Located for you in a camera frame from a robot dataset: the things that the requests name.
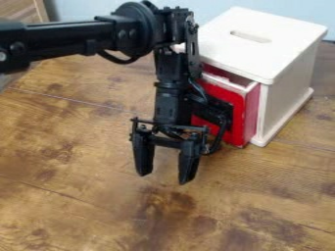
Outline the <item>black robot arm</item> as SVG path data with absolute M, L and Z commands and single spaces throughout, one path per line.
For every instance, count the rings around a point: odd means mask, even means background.
M 195 101 L 206 101 L 198 24 L 186 8 L 127 2 L 91 21 L 28 25 L 0 21 L 0 74 L 24 71 L 32 62 L 70 55 L 100 55 L 119 65 L 155 55 L 156 105 L 150 121 L 132 120 L 131 142 L 140 176 L 154 170 L 155 148 L 176 148 L 178 179 L 190 182 L 204 154 L 208 129 L 191 124 Z

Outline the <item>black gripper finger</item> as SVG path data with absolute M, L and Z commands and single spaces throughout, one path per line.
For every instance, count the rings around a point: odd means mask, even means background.
M 154 171 L 155 145 L 152 132 L 144 126 L 136 127 L 131 135 L 135 168 L 139 176 L 146 176 Z
M 192 132 L 180 143 L 178 157 L 178 180 L 180 184 L 186 184 L 195 179 L 204 147 L 206 139 L 202 133 Z

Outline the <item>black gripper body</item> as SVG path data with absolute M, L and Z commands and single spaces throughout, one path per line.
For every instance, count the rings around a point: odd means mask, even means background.
M 207 137 L 207 128 L 191 125 L 192 106 L 187 99 L 191 93 L 204 95 L 195 80 L 202 76 L 199 57 L 176 53 L 171 49 L 155 51 L 158 82 L 155 114 L 151 121 L 132 119 L 132 131 L 144 126 L 152 132 L 155 148 L 164 146 L 180 150 L 180 143 L 191 133 Z

